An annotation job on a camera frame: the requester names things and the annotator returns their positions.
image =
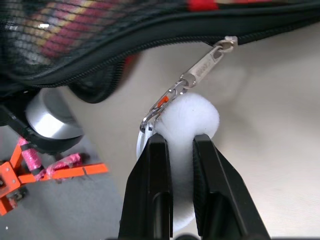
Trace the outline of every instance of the black mesh bag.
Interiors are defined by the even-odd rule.
[[[126,59],[166,44],[239,44],[320,20],[320,0],[1,0],[0,97],[68,85],[98,103]]]

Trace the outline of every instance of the gray floor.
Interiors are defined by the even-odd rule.
[[[0,127],[0,157],[8,159],[17,136]],[[90,162],[100,162],[84,138],[66,154],[86,152]],[[44,159],[44,165],[53,158]],[[28,184],[29,196],[17,208],[0,216],[1,240],[104,240],[116,237],[122,197],[110,173],[77,177],[62,184],[54,181]]]

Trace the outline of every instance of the white pom pom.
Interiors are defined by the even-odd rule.
[[[173,188],[173,231],[195,217],[193,205],[193,139],[214,136],[219,126],[217,109],[204,97],[187,93],[174,100],[155,122],[154,129],[169,148]]]

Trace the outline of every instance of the zipper pull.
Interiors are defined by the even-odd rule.
[[[191,89],[200,83],[225,54],[231,53],[237,45],[238,38],[236,36],[226,36],[223,40],[218,41],[210,52],[181,75],[180,80],[185,80],[188,83],[184,88]]]
[[[191,89],[200,83],[217,63],[220,62],[225,54],[231,53],[237,45],[238,38],[236,36],[226,36],[223,40],[218,41],[210,52],[203,56],[188,71],[183,73],[179,81],[170,87],[151,107],[140,124],[140,131],[144,134],[149,121],[152,119],[155,121],[167,105],[178,96],[185,94],[188,89]]]

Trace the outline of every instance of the beige surface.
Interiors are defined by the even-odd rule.
[[[272,236],[320,236],[319,27],[240,46],[195,89],[216,105],[221,126],[213,140],[242,175]],[[150,49],[99,104],[63,89],[122,194],[141,119],[209,49],[204,43]]]

